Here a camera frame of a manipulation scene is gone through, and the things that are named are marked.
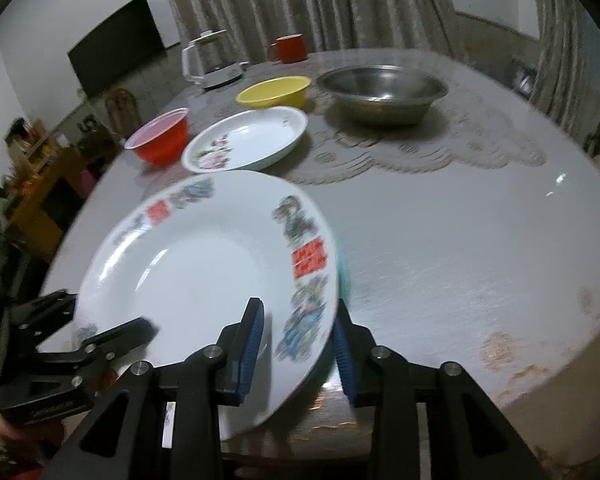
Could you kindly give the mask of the person left hand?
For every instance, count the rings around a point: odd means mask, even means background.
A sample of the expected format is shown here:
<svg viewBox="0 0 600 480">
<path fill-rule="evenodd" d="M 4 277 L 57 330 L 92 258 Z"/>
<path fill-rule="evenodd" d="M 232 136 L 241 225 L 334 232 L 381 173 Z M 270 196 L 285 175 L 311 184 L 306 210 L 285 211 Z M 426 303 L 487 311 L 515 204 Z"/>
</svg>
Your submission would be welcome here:
<svg viewBox="0 0 600 480">
<path fill-rule="evenodd" d="M 43 469 L 34 440 L 0 415 L 0 479 L 38 479 Z"/>
</svg>

